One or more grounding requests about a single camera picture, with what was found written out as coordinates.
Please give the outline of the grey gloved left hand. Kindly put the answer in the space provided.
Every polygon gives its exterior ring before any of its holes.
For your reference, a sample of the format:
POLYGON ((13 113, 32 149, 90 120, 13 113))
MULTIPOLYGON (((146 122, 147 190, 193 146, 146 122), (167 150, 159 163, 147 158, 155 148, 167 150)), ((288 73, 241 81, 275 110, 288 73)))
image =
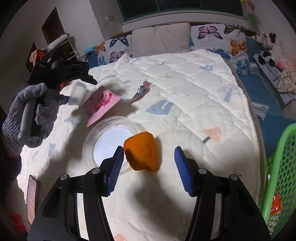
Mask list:
MULTIPOLYGON (((46 91, 47 87, 44 83, 30 85, 19 92, 13 101, 9 114, 2 126, 4 144, 11 155, 15 157, 20 156, 24 146, 24 144, 18 141, 18 135, 26 102, 42 96, 46 91)), ((66 96, 57 94, 54 99, 45 100, 43 104, 38 105, 35 121, 41 127, 41 136, 38 141, 28 144, 30 148, 40 146, 43 140, 50 135, 57 119, 59 107, 66 103, 66 96)))

